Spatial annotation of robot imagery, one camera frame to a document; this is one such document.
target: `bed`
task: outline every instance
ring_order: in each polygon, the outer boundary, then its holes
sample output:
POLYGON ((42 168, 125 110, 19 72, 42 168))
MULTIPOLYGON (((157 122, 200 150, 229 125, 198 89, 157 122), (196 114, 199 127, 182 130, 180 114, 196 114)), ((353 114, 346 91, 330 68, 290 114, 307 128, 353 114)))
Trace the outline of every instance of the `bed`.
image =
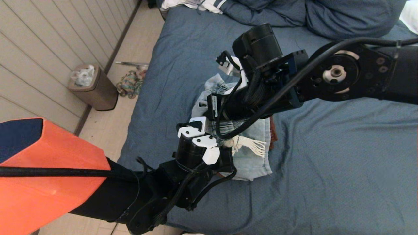
MULTIPOLYGON (((226 14, 185 6, 168 11, 153 50, 118 163, 142 170, 171 160, 176 124, 190 118, 204 82, 220 73, 214 59, 232 52, 250 26, 226 14)), ((274 28, 283 54, 309 55, 330 42, 306 27, 274 28)), ((383 38, 416 36, 397 22, 383 38)), ((271 175, 213 188, 188 212, 174 208, 168 225, 206 235, 416 234, 416 105, 361 98, 312 100, 274 115, 279 140, 271 175)))

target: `orange panel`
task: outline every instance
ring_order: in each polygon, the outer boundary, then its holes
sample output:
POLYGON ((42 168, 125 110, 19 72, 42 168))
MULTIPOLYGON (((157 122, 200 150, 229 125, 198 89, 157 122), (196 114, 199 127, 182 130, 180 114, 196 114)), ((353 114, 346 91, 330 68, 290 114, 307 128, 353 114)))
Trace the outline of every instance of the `orange panel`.
MULTIPOLYGON (((0 166, 110 170, 102 149, 43 120, 41 138, 0 166)), ((26 235, 83 204, 105 177, 0 178, 0 234, 26 235)))

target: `plastic bag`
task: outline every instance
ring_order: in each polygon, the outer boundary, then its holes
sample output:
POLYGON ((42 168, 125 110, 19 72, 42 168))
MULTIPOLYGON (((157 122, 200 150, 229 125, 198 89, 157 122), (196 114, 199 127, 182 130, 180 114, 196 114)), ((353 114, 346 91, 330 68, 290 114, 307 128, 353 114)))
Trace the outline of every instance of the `plastic bag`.
POLYGON ((93 81, 94 66, 89 65, 88 69, 81 69, 80 71, 71 72, 70 78, 75 81, 79 87, 88 87, 93 81))

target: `light blue towel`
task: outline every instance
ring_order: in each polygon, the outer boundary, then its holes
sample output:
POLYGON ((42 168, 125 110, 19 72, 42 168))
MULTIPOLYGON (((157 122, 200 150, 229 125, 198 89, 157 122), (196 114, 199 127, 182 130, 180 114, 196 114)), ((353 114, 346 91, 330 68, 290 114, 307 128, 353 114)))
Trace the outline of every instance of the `light blue towel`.
MULTIPOLYGON (((226 84, 219 74, 211 77, 205 82, 205 91, 203 91, 198 97, 195 105, 193 106, 191 117, 201 117, 208 110, 207 96, 211 93, 223 94, 225 91, 234 87, 236 83, 226 84)), ((220 124, 221 133, 227 133, 239 127, 244 121, 222 121, 220 124)), ((219 145, 229 145, 231 141, 221 140, 217 137, 215 132, 215 122, 211 122, 212 128, 210 135, 214 136, 218 140, 219 145)), ((237 168, 237 174, 234 179, 253 181, 254 178, 271 174, 270 165, 268 163, 268 149, 270 147, 270 119, 258 120, 248 129, 239 134, 240 137, 249 138, 258 142, 263 142, 263 148, 265 149, 262 154, 263 157, 256 155, 247 146, 242 146, 235 153, 233 149, 234 165, 237 168)))

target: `screw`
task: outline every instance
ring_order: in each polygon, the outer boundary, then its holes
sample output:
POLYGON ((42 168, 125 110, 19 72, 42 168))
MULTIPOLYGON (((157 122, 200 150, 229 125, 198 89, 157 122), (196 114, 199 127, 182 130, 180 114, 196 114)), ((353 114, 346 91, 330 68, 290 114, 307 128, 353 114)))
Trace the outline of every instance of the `screw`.
POLYGON ((388 70, 388 68, 386 66, 382 66, 382 67, 379 68, 379 72, 381 72, 383 74, 386 73, 387 70, 388 70))
POLYGON ((366 73, 366 79, 372 79, 373 74, 371 72, 366 73))
POLYGON ((382 57, 379 57, 377 60, 376 60, 376 63, 377 64, 384 64, 385 63, 385 59, 384 58, 382 58, 382 57))

